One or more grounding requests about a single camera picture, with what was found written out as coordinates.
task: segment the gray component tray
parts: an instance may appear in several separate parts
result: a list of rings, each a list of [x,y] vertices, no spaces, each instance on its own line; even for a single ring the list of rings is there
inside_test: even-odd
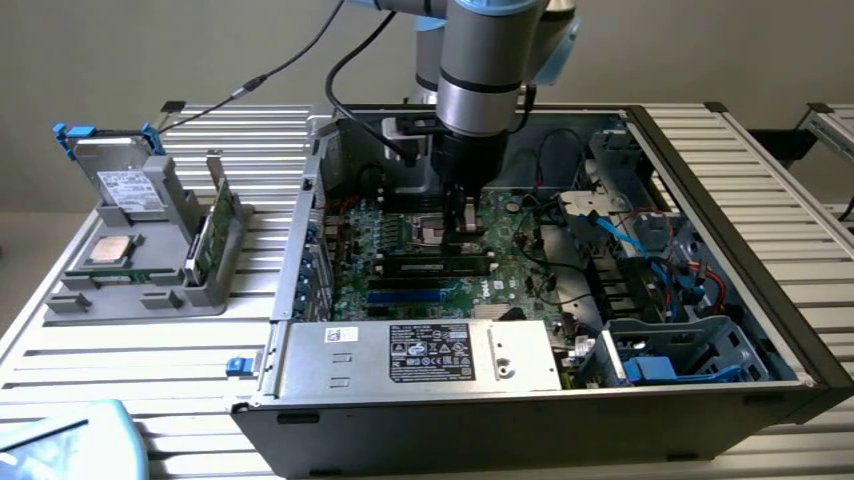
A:
[[[170,318],[221,315],[226,311],[226,300],[229,298],[231,277],[234,276],[235,263],[241,253],[241,244],[243,242],[243,235],[253,212],[254,208],[251,206],[243,206],[242,215],[235,217],[231,221],[223,261],[217,271],[217,277],[214,279],[209,279],[206,285],[202,287],[187,287],[187,280],[185,279],[185,285],[110,285],[95,289],[82,290],[70,290],[63,286],[57,295],[65,296],[82,293],[91,305],[86,307],[86,312],[81,313],[58,314],[49,310],[45,315],[46,324],[86,323],[130,318]],[[141,223],[135,224],[134,227],[107,227],[102,224],[93,236],[91,245],[89,245],[83,250],[83,255],[78,258],[75,266],[81,267],[83,265],[86,258],[89,258],[89,252],[101,237],[109,235],[134,234],[143,234],[146,236],[143,244],[138,247],[138,250],[134,253],[134,260],[138,268],[155,268],[158,266],[165,266],[166,268],[177,267],[177,269],[181,269],[183,267],[187,249],[183,247],[174,247],[174,245],[187,245],[182,238],[179,228],[171,224],[146,225]],[[194,306],[189,298],[189,289],[193,290],[190,295],[202,295],[211,299],[213,302],[217,302],[217,304],[210,306]],[[146,293],[157,293],[162,295],[169,294],[170,292],[174,292],[175,297],[181,302],[181,306],[178,308],[150,309],[141,301]]]

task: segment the warning label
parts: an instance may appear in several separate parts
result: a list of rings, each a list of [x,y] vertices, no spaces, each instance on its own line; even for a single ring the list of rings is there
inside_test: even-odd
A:
[[[126,213],[163,211],[158,191],[143,172],[98,172],[98,176],[117,205]]]
[[[476,379],[469,324],[392,325],[389,376],[396,383]]]

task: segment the slotted metal surface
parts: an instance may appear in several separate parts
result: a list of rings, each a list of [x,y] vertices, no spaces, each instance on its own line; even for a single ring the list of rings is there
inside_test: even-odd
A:
[[[831,105],[823,112],[812,110],[798,127],[811,130],[854,166],[854,105]]]
[[[190,107],[183,115],[199,108]],[[854,373],[851,255],[726,119],[701,105],[656,105],[650,112],[805,317]],[[0,341],[0,432],[91,400],[119,398],[143,432],[154,478],[278,478],[229,418],[222,398],[247,394],[255,382],[227,380],[223,365],[235,354],[261,348],[267,341],[266,319],[305,159],[307,115],[303,107],[233,107],[166,136],[185,185],[202,196],[213,192],[205,153],[211,147],[225,148],[233,183],[243,201],[258,208],[230,308],[221,317],[42,327],[42,297],[55,287],[61,259]],[[81,243],[94,223],[90,217],[73,244]],[[73,253],[74,249],[67,251],[65,261]],[[568,434],[580,438],[574,432]],[[854,400],[849,400],[804,426],[769,428],[713,462],[420,478],[762,480],[786,476],[840,480],[853,475]]]

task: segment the blue cable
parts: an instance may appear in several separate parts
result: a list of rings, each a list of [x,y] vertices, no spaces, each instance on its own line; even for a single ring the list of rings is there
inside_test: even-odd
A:
[[[589,217],[588,217],[588,215],[580,215],[580,218],[582,220],[586,220]],[[605,228],[605,230],[608,230],[608,232],[612,235],[614,235],[616,238],[621,239],[625,242],[629,242],[638,249],[638,252],[641,252],[641,255],[644,255],[644,258],[646,258],[646,259],[650,258],[650,254],[646,251],[646,248],[644,247],[644,244],[638,240],[632,238],[629,235],[626,235],[624,232],[621,232],[617,229],[617,227],[614,226],[614,224],[612,222],[609,222],[605,217],[597,218],[597,225],[600,225],[602,228]],[[669,289],[670,288],[670,279],[668,278],[668,273],[662,269],[661,265],[658,265],[658,263],[656,263],[656,262],[653,262],[653,272],[661,278],[661,280],[662,280],[662,282],[665,284],[665,289]],[[678,310],[678,307],[677,307],[677,299],[672,298],[670,299],[670,321],[672,322],[677,320],[678,313],[680,313],[680,310]]]

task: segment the blue tab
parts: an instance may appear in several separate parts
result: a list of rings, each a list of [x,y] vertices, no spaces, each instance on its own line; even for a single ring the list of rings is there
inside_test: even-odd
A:
[[[163,148],[163,142],[161,141],[161,132],[150,123],[143,124],[143,136],[149,140],[151,145],[151,151],[155,155],[166,155],[166,148]]]
[[[624,362],[626,379],[636,385],[669,385],[685,383],[728,383],[740,379],[742,367],[730,365],[717,373],[677,375],[668,357],[634,357]]]
[[[63,148],[63,152],[66,152],[66,156],[74,161],[78,160],[75,156],[75,151],[69,145],[69,136],[66,135],[66,124],[58,123],[54,125],[54,138],[57,139],[57,143]]]
[[[69,138],[90,138],[98,133],[98,129],[90,125],[78,125],[69,129]]]
[[[253,364],[255,362],[251,358],[235,357],[229,360],[226,364],[226,376],[227,377],[251,377]]]

